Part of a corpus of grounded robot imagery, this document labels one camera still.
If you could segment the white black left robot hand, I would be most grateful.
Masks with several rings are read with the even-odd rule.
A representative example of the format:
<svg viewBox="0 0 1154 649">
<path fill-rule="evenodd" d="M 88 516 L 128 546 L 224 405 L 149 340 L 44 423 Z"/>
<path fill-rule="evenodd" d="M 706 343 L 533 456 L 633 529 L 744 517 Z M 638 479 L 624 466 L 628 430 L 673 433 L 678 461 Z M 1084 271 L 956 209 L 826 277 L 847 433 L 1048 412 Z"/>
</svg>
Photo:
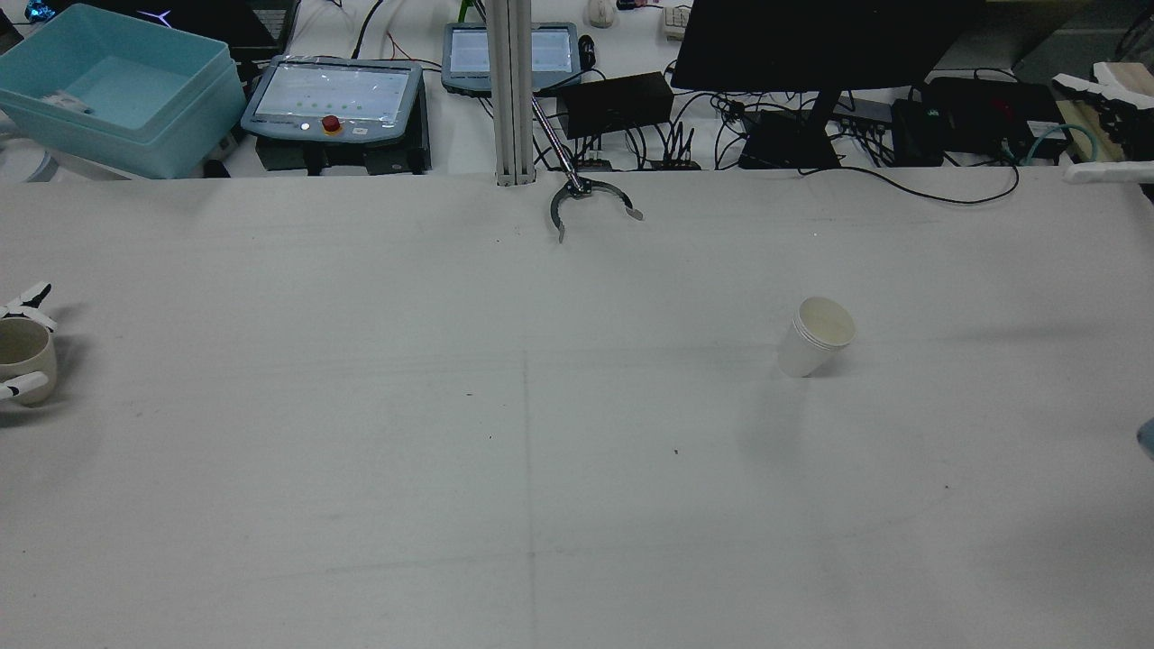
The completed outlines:
<svg viewBox="0 0 1154 649">
<path fill-rule="evenodd" d="M 54 334 L 58 322 L 42 312 L 50 294 L 47 282 L 33 284 L 3 304 L 1 320 L 1 378 L 3 400 L 33 406 L 54 390 L 58 378 Z"/>
</svg>

